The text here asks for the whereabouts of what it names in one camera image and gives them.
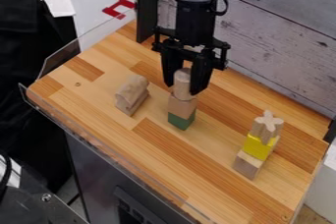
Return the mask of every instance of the black cable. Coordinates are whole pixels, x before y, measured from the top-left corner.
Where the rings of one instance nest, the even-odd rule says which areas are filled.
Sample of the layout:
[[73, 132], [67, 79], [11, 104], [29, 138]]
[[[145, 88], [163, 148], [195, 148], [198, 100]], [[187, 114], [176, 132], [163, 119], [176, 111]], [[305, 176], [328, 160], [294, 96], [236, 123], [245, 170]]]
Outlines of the black cable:
[[228, 0], [223, 0], [223, 1], [224, 1], [224, 4], [225, 4], [225, 9], [224, 9], [224, 11], [214, 10], [214, 12], [216, 13], [216, 16], [224, 16], [229, 10], [229, 1]]
[[7, 155], [6, 152], [0, 149], [0, 155], [4, 157], [5, 163], [6, 163], [6, 170], [4, 173], [4, 176], [2, 177], [2, 180], [0, 182], [0, 203], [2, 199], [4, 198], [4, 195], [7, 191], [7, 184], [11, 178], [12, 174], [12, 161], [10, 157]]

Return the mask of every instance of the green block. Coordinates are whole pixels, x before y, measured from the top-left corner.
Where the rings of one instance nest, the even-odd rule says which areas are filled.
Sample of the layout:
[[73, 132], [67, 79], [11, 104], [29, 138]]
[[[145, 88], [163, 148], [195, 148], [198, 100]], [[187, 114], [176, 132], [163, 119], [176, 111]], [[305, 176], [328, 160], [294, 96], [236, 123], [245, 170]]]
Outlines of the green block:
[[172, 113], [168, 113], [168, 122], [173, 126], [179, 128], [182, 131], [185, 131], [195, 120], [196, 111], [193, 112], [189, 119], [180, 118]]

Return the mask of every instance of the cross-shaped block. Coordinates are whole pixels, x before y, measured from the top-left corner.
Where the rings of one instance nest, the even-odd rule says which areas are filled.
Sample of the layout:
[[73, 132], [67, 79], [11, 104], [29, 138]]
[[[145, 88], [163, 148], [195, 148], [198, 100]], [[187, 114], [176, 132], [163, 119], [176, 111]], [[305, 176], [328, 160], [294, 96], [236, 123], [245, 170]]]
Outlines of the cross-shaped block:
[[274, 118], [272, 112], [264, 111], [263, 117], [254, 119], [250, 135], [260, 138], [263, 144], [268, 144], [273, 138], [280, 135], [284, 121], [281, 118]]

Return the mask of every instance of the wooden cube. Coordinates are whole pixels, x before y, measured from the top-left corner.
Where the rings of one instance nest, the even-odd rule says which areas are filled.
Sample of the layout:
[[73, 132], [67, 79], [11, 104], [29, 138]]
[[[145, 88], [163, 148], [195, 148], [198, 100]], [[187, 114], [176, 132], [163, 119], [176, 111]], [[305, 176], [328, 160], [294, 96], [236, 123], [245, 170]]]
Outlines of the wooden cube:
[[189, 101], [179, 100], [171, 94], [168, 102], [168, 112], [179, 118], [188, 120], [196, 110], [197, 100], [194, 98]]
[[263, 163], [264, 161], [240, 150], [236, 156], [233, 168], [248, 179], [253, 180], [260, 171]]
[[145, 77], [131, 76], [116, 92], [115, 106], [128, 116], [132, 116], [148, 98], [148, 85], [149, 82]]
[[173, 126], [179, 128], [182, 131], [185, 131], [195, 120], [196, 111], [192, 113], [189, 119], [180, 118], [172, 113], [168, 113], [168, 122]]

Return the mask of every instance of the yellow block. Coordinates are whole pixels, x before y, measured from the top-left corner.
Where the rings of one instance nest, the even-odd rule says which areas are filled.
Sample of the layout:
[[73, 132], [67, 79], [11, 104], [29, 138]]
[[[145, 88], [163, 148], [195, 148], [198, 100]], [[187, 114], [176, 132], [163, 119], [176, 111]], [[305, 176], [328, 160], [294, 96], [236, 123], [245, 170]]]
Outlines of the yellow block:
[[268, 144], [263, 144], [260, 138], [248, 134], [243, 151], [257, 159], [266, 160], [276, 142], [277, 138], [272, 138]]

